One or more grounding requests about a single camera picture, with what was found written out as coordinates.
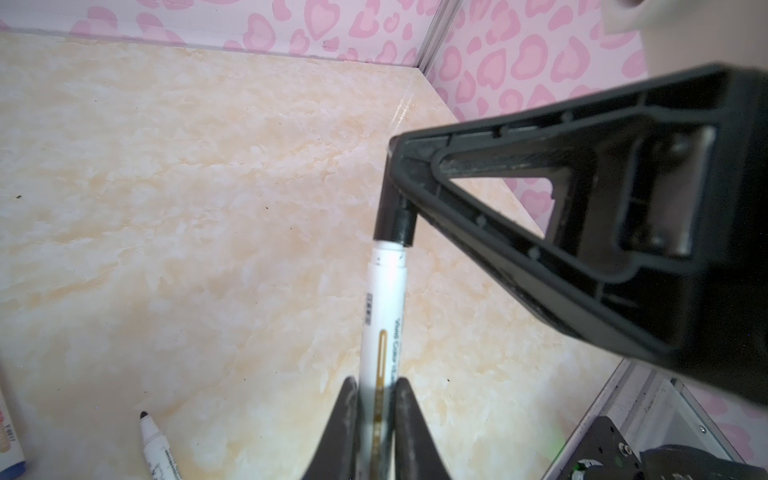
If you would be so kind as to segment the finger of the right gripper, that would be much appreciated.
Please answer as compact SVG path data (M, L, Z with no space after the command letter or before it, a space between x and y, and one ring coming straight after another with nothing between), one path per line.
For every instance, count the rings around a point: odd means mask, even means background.
M764 71L406 132L386 179L543 323L766 403Z

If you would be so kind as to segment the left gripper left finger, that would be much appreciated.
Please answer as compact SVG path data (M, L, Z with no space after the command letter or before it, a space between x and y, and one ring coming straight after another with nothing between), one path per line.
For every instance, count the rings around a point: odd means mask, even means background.
M359 443L359 387L347 377L337 395L314 456L303 480L350 480L355 478Z

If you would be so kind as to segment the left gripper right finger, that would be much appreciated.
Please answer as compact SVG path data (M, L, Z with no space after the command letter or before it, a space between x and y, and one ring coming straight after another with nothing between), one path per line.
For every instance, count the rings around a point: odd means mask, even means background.
M408 379L395 384L395 478L449 480L448 473Z

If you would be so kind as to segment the white marker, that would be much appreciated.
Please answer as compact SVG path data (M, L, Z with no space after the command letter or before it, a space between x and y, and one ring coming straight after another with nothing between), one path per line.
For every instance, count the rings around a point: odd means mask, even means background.
M181 480L177 462L166 436L146 412L140 414L143 454L153 480Z
M357 479L390 477L394 391L399 377L406 284L405 247L376 241L368 265L358 375Z
M1 396L1 480L20 479L26 472L26 459L4 396Z

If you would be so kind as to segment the black pen cap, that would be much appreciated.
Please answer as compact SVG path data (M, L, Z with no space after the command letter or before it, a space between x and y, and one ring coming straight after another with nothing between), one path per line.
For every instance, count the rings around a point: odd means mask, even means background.
M413 246L418 211L389 180L382 182L373 240Z

